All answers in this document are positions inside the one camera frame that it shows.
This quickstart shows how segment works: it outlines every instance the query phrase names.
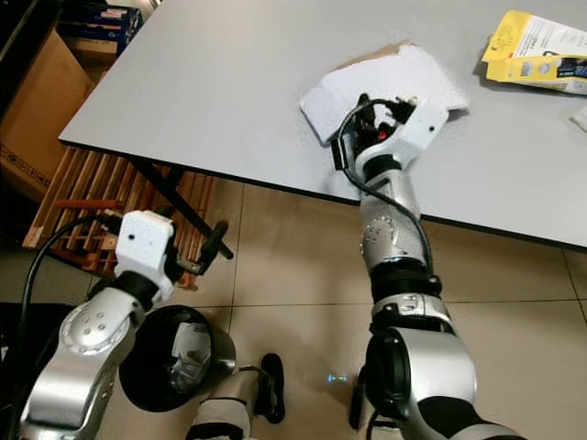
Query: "yellow package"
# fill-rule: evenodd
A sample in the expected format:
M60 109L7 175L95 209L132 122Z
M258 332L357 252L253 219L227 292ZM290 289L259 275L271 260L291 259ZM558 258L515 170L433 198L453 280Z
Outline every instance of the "yellow package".
M509 11L483 55L487 78L587 94L587 32Z

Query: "wooden pallet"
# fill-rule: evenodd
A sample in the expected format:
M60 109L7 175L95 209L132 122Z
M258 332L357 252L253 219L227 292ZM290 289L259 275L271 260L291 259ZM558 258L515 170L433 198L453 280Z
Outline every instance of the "wooden pallet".
M158 167L163 175L168 167ZM205 217L213 178L185 172L178 192ZM55 231L71 220L106 208L125 214L137 209L155 210L170 203L126 159L105 153L68 147L47 194L40 205L23 247L39 248ZM202 236L181 214L176 224L175 246L183 259L195 260ZM76 226L51 251L83 270L112 277L116 265L116 236L106 234L96 222ZM195 277L186 274L180 285L197 288Z

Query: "gray table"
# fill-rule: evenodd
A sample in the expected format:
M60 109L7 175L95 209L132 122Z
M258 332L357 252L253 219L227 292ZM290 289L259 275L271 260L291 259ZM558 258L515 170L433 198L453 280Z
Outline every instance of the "gray table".
M510 8L576 28L587 17L571 0L166 0L61 140L356 203L298 102L403 30L471 97L410 170L423 213L587 248L587 135L569 121L587 101L478 73Z

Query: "table leg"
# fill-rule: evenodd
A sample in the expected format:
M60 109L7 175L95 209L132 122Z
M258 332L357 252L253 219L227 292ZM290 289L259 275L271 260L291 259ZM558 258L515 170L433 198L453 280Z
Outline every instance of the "table leg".
M181 168L172 168L167 175L163 177L154 167L152 162L144 159L129 159L135 168L145 178L157 188L163 196L169 200L173 206L190 222L204 237L208 238L212 234L212 228L204 221L200 215L183 199L182 195L177 192L177 185L183 176ZM224 243L220 246L220 253L227 259L232 259L234 254Z

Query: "floor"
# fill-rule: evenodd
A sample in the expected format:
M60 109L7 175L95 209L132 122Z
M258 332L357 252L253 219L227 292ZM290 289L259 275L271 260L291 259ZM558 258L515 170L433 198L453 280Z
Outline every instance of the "floor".
M266 352L282 356L287 417L280 425L258 420L253 435L360 438L346 422L350 384L327 382L329 374L353 378L369 339L358 208L219 180L208 221L221 218L236 257L218 258L199 291L178 291L173 301L229 331L239 365ZM585 438L587 256L444 225L426 229L444 299L477 367L480 414L532 440ZM0 255L0 298L16 300L30 258ZM93 282L49 260L35 294L75 303ZM98 438L180 440L196 409L191 401L142 412L117 384Z

